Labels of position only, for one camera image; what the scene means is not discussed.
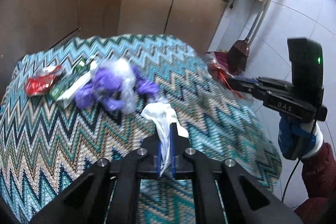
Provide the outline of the maroon sleeve right forearm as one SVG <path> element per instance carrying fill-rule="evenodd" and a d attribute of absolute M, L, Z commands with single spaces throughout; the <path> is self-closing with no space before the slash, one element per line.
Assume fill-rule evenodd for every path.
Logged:
<path fill-rule="evenodd" d="M 328 143 L 303 160 L 308 199 L 294 211 L 303 223 L 335 223 L 335 159 Z"/>

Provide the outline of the blue gloved right hand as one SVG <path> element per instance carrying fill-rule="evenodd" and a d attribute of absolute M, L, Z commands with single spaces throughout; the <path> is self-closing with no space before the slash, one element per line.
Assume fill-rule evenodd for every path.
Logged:
<path fill-rule="evenodd" d="M 308 159 L 323 145 L 323 134 L 315 121 L 302 123 L 280 114 L 278 145 L 285 159 Z"/>

